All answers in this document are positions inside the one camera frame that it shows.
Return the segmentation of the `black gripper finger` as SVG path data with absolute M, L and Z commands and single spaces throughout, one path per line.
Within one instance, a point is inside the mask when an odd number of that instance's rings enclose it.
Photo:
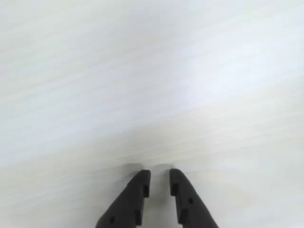
M 144 200 L 150 194 L 151 171 L 141 170 L 98 220 L 97 228 L 136 228 L 142 225 Z
M 175 197 L 178 223 L 184 228 L 218 227 L 191 182 L 179 169 L 170 169 L 170 191 Z

